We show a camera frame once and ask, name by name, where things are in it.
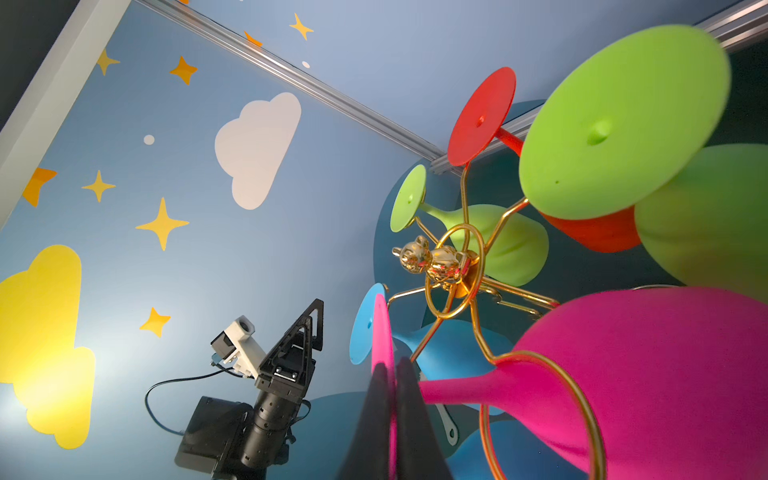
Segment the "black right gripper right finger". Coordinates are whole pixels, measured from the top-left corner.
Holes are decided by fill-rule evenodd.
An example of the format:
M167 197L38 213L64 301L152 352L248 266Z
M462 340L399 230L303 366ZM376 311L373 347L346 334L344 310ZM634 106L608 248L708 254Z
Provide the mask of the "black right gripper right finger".
M449 480L453 476L437 442L412 363L405 357L396 373L396 474L403 480Z

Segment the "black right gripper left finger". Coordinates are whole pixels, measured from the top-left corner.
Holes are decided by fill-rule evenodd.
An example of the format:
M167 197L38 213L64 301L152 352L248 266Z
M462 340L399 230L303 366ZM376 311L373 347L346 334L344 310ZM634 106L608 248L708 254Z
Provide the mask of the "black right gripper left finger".
M373 370L360 419L337 479L385 480L391 477L394 390L389 373L383 363Z

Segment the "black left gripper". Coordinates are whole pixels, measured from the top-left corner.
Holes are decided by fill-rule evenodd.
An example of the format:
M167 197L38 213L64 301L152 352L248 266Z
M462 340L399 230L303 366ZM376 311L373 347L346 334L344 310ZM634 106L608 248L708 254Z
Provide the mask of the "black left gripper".
M315 369L314 351L324 344L324 301L313 300L261 363L256 387L301 404Z

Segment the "pink wine glass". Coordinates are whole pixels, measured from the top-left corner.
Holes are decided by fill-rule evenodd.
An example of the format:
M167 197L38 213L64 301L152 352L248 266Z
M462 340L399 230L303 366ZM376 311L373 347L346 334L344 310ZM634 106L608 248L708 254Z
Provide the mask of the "pink wine glass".
M767 307L705 287L608 291L550 311L516 343L591 406L611 479L767 475Z

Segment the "blue wine glass front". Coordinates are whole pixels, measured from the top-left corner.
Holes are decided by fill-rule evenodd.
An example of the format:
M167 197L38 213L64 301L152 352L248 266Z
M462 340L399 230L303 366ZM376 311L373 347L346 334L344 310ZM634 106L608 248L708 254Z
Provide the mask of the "blue wine glass front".
M587 478L585 472L560 457L516 420L493 422L491 433L507 479ZM455 479L494 479L478 432L470 435L446 463Z

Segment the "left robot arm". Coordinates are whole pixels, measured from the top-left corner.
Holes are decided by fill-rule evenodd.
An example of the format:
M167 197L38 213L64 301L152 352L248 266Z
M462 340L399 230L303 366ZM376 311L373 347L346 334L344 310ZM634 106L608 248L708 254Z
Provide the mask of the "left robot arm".
M254 404L202 397L188 423L174 463L213 479L264 479L285 464L295 441L292 426L308 404L315 351L323 347L324 302L313 300L269 350L255 326L240 316L216 336L214 360L233 367L259 390Z

